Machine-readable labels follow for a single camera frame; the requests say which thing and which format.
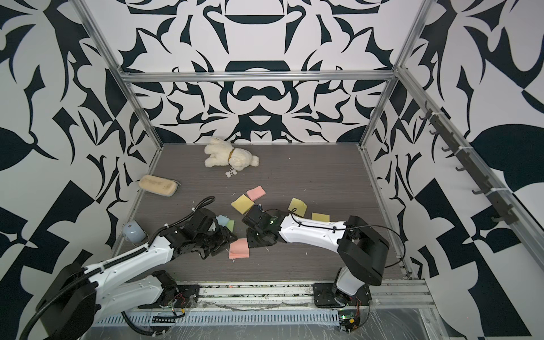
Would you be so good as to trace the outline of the yellow memo pad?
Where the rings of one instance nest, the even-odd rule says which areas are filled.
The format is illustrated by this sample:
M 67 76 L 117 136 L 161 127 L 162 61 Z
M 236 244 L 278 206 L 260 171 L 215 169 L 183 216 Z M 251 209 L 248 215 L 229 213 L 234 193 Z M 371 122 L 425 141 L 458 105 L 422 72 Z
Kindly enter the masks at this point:
M 245 194 L 242 194 L 238 199 L 231 203 L 231 206 L 237 212 L 244 215 L 254 206 L 254 202 Z

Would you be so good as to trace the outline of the large pink memo pad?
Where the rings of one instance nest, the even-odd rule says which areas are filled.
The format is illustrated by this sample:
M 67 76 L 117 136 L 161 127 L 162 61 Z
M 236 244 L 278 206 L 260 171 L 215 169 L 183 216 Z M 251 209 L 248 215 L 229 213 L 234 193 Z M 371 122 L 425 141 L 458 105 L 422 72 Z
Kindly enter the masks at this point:
M 249 245 L 247 238 L 238 239 L 229 246 L 229 259 L 247 259 L 249 258 Z

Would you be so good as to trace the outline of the small pink memo pad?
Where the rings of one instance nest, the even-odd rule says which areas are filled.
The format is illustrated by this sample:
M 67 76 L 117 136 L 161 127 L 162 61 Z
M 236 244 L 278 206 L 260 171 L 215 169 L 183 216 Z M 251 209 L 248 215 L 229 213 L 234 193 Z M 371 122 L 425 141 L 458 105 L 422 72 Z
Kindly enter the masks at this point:
M 250 189 L 249 191 L 246 192 L 246 196 L 251 201 L 256 201 L 265 195 L 266 195 L 266 191 L 262 188 L 262 186 L 257 186 L 256 188 Z

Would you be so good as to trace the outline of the torn yellow memo page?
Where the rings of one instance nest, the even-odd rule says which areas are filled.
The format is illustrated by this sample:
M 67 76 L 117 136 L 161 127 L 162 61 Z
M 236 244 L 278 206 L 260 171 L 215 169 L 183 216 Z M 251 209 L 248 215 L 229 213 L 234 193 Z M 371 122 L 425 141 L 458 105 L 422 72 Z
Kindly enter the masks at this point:
M 288 210 L 291 213 L 304 218 L 307 211 L 307 205 L 298 198 L 292 198 Z

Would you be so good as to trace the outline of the green memo pad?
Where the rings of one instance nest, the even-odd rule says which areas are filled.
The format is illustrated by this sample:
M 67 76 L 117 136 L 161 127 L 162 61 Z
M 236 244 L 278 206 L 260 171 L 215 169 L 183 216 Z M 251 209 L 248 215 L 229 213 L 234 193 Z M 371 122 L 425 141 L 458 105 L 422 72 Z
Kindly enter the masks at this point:
M 229 229 L 230 232 L 234 232 L 235 221 L 229 220 L 226 224 L 226 227 Z

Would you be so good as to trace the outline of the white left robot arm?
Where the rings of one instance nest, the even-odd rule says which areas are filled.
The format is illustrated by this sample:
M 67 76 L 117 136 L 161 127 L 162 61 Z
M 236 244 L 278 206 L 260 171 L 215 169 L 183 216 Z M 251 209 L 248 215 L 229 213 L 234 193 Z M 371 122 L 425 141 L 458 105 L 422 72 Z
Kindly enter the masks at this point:
M 78 339 L 111 315 L 141 305 L 168 306 L 178 293 L 177 282 L 157 266 L 193 252 L 207 259 L 236 240 L 212 211 L 201 208 L 160 228 L 136 249 L 86 267 L 68 265 L 38 303 L 20 337 L 27 339 L 40 322 L 49 339 Z

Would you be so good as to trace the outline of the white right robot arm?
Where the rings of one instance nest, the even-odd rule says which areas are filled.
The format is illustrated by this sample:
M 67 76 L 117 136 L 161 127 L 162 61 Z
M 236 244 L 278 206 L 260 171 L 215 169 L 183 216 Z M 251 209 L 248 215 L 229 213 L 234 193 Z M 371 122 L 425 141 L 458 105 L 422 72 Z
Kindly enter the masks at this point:
M 384 229 L 399 237 L 399 232 L 384 225 L 371 224 L 351 215 L 348 220 L 324 222 L 304 218 L 297 208 L 282 211 L 253 205 L 244 214 L 246 239 L 250 249 L 273 245 L 306 245 L 323 249 L 341 260 L 332 293 L 351 299 L 364 286 L 380 286 L 384 272 L 405 261 L 406 249 L 398 260 L 387 263 L 390 242 L 378 232 Z

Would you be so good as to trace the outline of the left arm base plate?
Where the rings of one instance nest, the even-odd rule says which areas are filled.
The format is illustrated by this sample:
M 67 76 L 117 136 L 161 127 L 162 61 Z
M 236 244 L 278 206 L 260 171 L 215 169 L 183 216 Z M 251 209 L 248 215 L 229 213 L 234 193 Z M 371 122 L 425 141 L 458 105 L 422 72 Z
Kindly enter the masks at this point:
M 175 289 L 166 289 L 157 302 L 139 305 L 138 309 L 170 308 L 184 309 L 198 302 L 201 286 L 198 284 L 178 285 Z

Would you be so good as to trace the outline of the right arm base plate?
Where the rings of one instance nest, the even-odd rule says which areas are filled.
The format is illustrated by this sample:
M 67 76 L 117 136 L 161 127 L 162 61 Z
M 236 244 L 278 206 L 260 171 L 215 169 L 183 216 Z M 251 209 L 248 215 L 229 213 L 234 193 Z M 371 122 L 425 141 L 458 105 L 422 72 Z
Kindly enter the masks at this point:
M 369 285 L 356 281 L 312 284 L 314 304 L 318 308 L 369 306 L 372 296 Z

